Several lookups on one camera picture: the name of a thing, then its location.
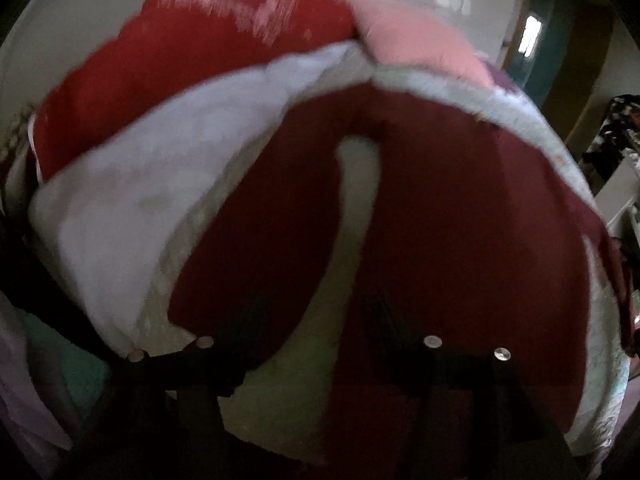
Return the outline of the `dark red small garment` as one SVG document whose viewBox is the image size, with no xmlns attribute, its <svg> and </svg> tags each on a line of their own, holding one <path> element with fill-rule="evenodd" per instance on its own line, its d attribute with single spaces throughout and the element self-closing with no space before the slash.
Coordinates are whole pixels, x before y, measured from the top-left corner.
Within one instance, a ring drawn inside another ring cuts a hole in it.
<svg viewBox="0 0 640 480">
<path fill-rule="evenodd" d="M 241 370 L 265 363 L 328 270 L 346 209 L 337 148 L 371 141 L 380 182 L 347 289 L 331 387 L 336 418 L 394 426 L 445 369 L 416 352 L 436 336 L 473 356 L 506 348 L 562 430 L 586 374 L 593 247 L 617 296 L 620 254 L 552 162 L 479 114 L 357 84 L 293 107 L 182 268 L 169 321 L 213 336 Z"/>
</svg>

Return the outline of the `white quilt with hearts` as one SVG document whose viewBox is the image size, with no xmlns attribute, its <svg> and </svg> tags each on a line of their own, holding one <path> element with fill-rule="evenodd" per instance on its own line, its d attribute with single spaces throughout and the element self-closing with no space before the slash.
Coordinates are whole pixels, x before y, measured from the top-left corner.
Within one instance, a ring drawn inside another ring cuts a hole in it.
<svg viewBox="0 0 640 480">
<path fill-rule="evenodd" d="M 357 84 L 451 105 L 465 113 L 479 114 L 512 130 L 524 142 L 538 148 L 567 184 L 597 214 L 596 203 L 564 145 L 536 105 L 524 92 L 505 92 L 495 84 L 482 89 L 428 70 L 372 63 L 355 44 L 354 50 L 321 76 L 316 84 L 286 104 L 277 123 L 248 142 L 224 167 L 218 181 L 189 211 L 171 235 L 154 274 L 143 308 L 154 322 L 167 322 L 169 300 L 179 274 L 224 201 L 238 187 L 258 156 L 277 132 L 285 115 L 303 102 L 342 91 Z M 281 348 L 265 363 L 247 371 L 239 390 L 222 402 L 224 424 L 238 437 L 282 454 L 312 462 L 328 458 L 329 438 L 346 434 L 364 436 L 364 424 L 336 418 L 330 408 L 331 387 L 337 362 L 338 340 L 348 315 L 347 289 L 354 284 L 360 263 L 364 232 L 370 223 L 375 192 L 380 182 L 380 156 L 375 145 L 361 136 L 350 136 L 336 151 L 343 183 L 338 193 L 346 217 L 338 225 L 328 270 L 303 312 L 302 319 Z M 576 455 L 589 453 L 612 436 L 623 398 L 629 361 L 629 294 L 617 296 L 593 247 L 586 250 L 590 277 L 586 335 L 586 374 L 582 398 L 572 426 L 560 430 Z M 149 351 L 164 354 L 180 346 L 160 335 L 150 337 Z M 495 356 L 510 360 L 506 348 Z"/>
</svg>

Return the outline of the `white bed sheet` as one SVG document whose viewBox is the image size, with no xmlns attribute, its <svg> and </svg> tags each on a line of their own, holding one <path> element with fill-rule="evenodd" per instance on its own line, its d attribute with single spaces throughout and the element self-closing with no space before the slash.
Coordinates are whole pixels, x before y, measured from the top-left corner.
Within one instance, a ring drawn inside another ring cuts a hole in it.
<svg viewBox="0 0 640 480">
<path fill-rule="evenodd" d="M 351 41 L 209 78 L 40 186 L 29 219 L 55 275 L 117 354 L 190 336 L 143 308 L 178 225 L 237 151 L 354 50 Z"/>
</svg>

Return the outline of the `clutter pile on shelf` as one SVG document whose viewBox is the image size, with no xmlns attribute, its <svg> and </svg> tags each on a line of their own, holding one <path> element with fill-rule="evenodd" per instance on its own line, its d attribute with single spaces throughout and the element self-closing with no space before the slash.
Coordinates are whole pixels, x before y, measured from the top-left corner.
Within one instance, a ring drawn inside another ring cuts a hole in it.
<svg viewBox="0 0 640 480">
<path fill-rule="evenodd" d="M 608 102 L 599 132 L 579 162 L 593 194 L 611 179 L 626 156 L 639 168 L 639 113 L 640 100 L 634 94 L 614 96 Z"/>
</svg>

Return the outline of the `purple pillow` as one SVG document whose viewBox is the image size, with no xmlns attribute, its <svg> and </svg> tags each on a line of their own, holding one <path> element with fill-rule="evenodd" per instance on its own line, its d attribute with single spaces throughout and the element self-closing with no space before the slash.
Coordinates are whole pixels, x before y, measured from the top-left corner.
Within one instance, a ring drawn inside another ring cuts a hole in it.
<svg viewBox="0 0 640 480">
<path fill-rule="evenodd" d="M 501 88 L 505 92 L 513 94 L 518 94 L 521 92 L 520 88 L 518 88 L 518 86 L 514 84 L 514 81 L 506 72 L 500 70 L 500 68 L 488 61 L 484 61 L 484 65 L 489 75 L 491 76 L 492 81 L 497 87 Z"/>
</svg>

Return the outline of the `pink pillow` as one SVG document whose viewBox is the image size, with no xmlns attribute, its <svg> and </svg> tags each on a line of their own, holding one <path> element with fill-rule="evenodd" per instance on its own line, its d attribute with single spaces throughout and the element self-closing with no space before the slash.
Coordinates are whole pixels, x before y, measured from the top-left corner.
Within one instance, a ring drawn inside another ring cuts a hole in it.
<svg viewBox="0 0 640 480">
<path fill-rule="evenodd" d="M 414 66 L 480 88 L 494 86 L 472 44 L 430 10 L 399 0 L 347 0 L 364 45 L 384 65 Z"/>
</svg>

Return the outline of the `red patterned pillow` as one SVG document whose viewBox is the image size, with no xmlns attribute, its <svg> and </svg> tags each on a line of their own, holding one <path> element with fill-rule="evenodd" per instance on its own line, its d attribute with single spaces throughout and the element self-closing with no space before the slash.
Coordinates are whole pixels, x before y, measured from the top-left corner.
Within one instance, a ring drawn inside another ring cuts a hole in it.
<svg viewBox="0 0 640 480">
<path fill-rule="evenodd" d="M 144 0 L 38 108 L 32 150 L 40 177 L 206 79 L 354 36 L 345 0 Z"/>
</svg>

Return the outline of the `dark teal door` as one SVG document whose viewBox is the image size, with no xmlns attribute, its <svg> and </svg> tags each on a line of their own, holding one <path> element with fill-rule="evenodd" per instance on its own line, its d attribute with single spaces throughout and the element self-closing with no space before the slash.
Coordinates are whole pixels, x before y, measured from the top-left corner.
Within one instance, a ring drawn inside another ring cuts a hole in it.
<svg viewBox="0 0 640 480">
<path fill-rule="evenodd" d="M 570 0 L 529 0 L 523 32 L 506 72 L 541 108 L 566 55 L 573 24 Z"/>
</svg>

